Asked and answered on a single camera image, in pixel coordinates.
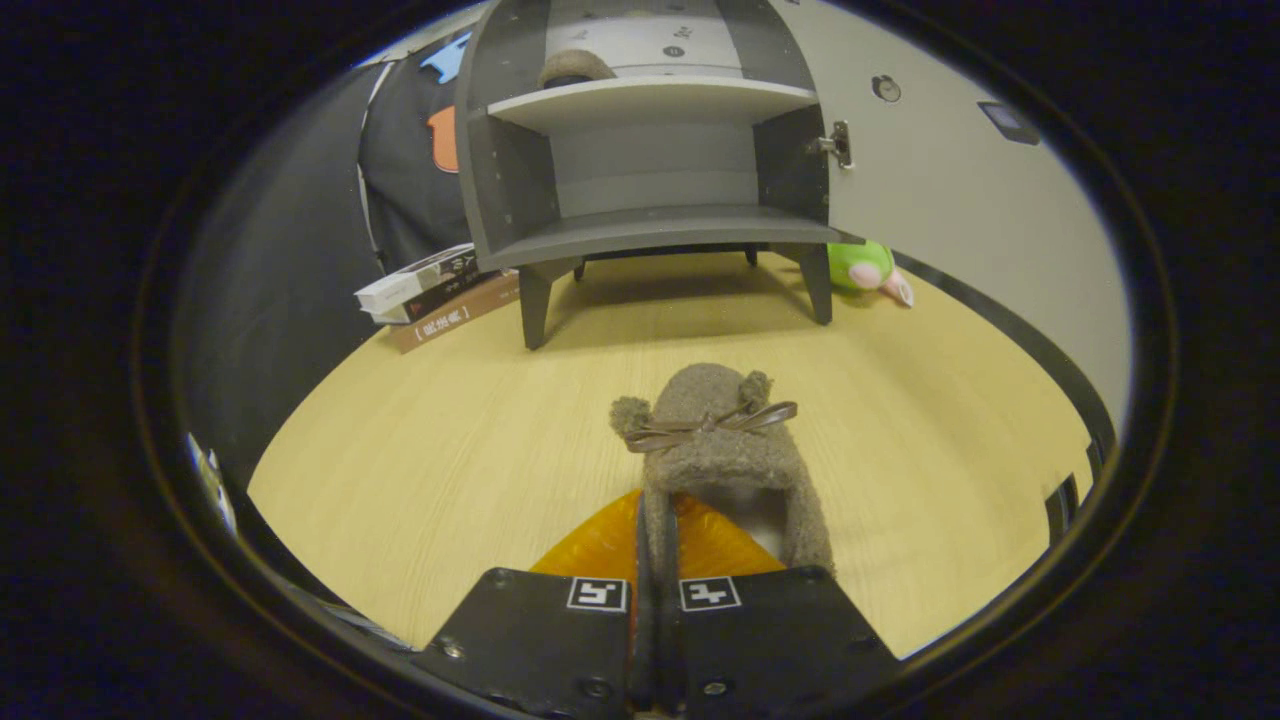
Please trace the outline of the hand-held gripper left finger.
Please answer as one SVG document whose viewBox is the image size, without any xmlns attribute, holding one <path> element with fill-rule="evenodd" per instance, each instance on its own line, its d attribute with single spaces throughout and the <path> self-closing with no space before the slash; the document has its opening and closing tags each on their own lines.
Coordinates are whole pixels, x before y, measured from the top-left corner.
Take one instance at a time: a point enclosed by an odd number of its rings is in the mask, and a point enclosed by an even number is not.
<svg viewBox="0 0 1280 720">
<path fill-rule="evenodd" d="M 416 667 L 534 717 L 631 717 L 640 497 L 609 502 L 527 570 L 484 571 Z"/>
</svg>

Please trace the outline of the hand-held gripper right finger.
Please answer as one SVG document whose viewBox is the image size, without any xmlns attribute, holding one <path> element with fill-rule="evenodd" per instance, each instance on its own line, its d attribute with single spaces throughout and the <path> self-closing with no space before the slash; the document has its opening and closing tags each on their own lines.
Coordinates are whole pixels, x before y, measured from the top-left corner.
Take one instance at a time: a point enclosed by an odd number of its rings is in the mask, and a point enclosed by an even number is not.
<svg viewBox="0 0 1280 720">
<path fill-rule="evenodd" d="M 682 719 L 803 719 L 854 705 L 893 680 L 899 660 L 818 566 L 686 578 L 713 548 L 739 560 L 739 536 L 694 497 L 675 495 L 663 527 L 671 569 L 655 575 L 655 706 Z"/>
</svg>

